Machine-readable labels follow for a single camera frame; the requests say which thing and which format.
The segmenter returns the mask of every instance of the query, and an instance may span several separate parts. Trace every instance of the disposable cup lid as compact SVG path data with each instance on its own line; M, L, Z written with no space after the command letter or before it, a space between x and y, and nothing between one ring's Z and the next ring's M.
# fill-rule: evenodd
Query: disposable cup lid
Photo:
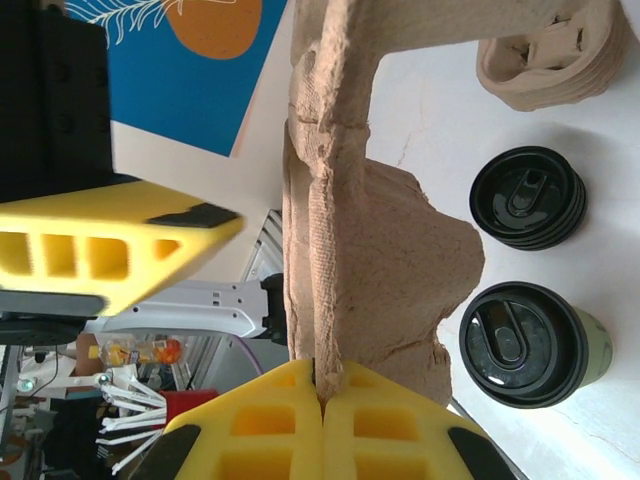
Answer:
M517 243L562 230L581 215L581 194L581 181L564 157L544 147L520 147L480 172L470 208L484 231Z
M480 294L460 327L463 361L474 381L497 400L525 408L555 403L577 388L585 341L568 304L525 283Z

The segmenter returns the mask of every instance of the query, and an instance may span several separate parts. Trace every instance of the white table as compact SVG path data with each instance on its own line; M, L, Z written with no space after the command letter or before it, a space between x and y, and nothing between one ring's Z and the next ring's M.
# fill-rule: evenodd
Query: white table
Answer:
M562 153L587 184L585 225L539 253L483 235L487 261L473 295L507 280L547 286L602 321L615 358L602 380L561 405L502 406L462 365L463 305L440 329L452 356L454 396L532 480L640 478L639 49L604 95L534 113L510 110L482 89L475 53L475 44L464 44L385 58L374 88L369 157L411 171L437 209L471 221L471 183L495 155L527 144Z

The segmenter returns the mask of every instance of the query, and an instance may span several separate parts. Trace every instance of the blue poster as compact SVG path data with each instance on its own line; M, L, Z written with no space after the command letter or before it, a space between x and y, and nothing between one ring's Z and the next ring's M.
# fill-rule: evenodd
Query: blue poster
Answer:
M112 117L229 156L287 0L67 0L106 29Z

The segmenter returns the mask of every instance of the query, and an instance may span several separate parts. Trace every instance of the black panel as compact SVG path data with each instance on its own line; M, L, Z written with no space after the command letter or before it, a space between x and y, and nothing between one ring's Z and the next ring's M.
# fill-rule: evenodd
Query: black panel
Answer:
M44 347L75 342L85 320L55 321L51 319L10 320L0 322L0 345Z
M104 29L0 2L0 203L128 181L113 174Z
M107 303L96 295L0 290L0 311L95 317Z
M239 215L231 210L210 203L201 203L186 212L162 215L147 220L147 223L167 227L215 228L238 217Z
M121 183L139 182L131 175L109 173L103 175L68 176L55 180L37 180L24 184L6 185L0 188L0 203L17 202L29 198L62 195L64 193L91 190L92 188L110 187Z
M460 427L449 429L449 438L473 480L517 480L490 440Z
M29 2L0 1L0 184L45 174L34 33L35 11Z
M49 12L38 20L53 169L112 172L105 32Z
M199 435L197 425L185 425L163 435L129 480L174 480Z

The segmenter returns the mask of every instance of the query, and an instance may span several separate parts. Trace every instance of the white wall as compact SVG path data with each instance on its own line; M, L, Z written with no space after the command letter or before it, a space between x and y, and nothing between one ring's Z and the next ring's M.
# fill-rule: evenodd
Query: white wall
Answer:
M271 46L244 121L244 138L232 158L114 124L118 171L195 195L246 216L245 231L203 267L195 275L196 280L237 281L267 212L282 205L282 147L291 76L292 7L287 7Z
M244 385L257 376L255 368L247 358L246 353L230 339L223 339L226 345L219 348L224 351L220 363L211 377L211 384L206 388L215 388L219 393L226 393L240 385ZM289 350L282 345L276 345L270 340L246 340L247 345L256 356L265 372L289 361Z
M585 224L566 243L537 253L483 236L478 290L524 280L557 291L605 325L614 362L599 382L556 407L502 406L462 365L463 305L440 329L454 396L531 480L640 478L640 49L634 44L605 94L533 113L515 112L482 89L476 49L468 43L385 58L368 154L412 172L437 209L467 221L471 184L493 156L527 144L565 155L587 184Z
M638 0L622 0L625 12L636 36L640 39L640 2Z

